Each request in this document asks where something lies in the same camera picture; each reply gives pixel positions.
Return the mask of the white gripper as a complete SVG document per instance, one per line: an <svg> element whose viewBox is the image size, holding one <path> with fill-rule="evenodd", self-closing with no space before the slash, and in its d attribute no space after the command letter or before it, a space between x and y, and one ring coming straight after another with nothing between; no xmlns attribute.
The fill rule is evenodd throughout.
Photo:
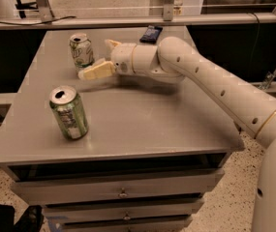
<svg viewBox="0 0 276 232"><path fill-rule="evenodd" d="M119 74L133 75L133 53L137 45L135 43L121 43L111 39L105 40L108 52L111 52L111 61L105 58L99 59L93 65L78 72L81 80L94 80Z"/></svg>

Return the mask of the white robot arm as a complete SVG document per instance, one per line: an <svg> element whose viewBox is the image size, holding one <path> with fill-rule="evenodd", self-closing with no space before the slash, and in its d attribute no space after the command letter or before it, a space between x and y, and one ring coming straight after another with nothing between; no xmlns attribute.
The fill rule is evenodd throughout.
<svg viewBox="0 0 276 232"><path fill-rule="evenodd" d="M193 43L177 37L165 37L156 45L107 40L106 46L110 59L100 59L80 71L79 78L119 73L174 83L188 77L266 149L252 232L276 232L276 98L204 58Z"/></svg>

